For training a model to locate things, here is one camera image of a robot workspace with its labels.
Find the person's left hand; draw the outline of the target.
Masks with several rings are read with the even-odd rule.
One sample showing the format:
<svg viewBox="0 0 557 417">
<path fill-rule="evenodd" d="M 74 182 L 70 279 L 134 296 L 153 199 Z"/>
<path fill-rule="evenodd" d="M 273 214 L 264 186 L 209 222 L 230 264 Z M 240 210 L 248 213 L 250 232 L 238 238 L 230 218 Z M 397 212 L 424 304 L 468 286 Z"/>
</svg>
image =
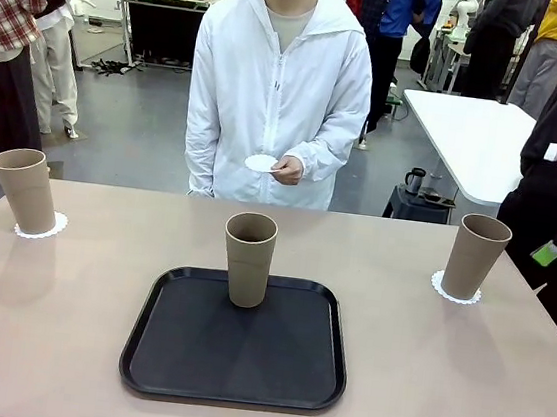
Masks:
<svg viewBox="0 0 557 417">
<path fill-rule="evenodd" d="M 304 175 L 303 163 L 291 155 L 283 156 L 271 170 L 273 178 L 281 185 L 297 185 Z"/>
</svg>

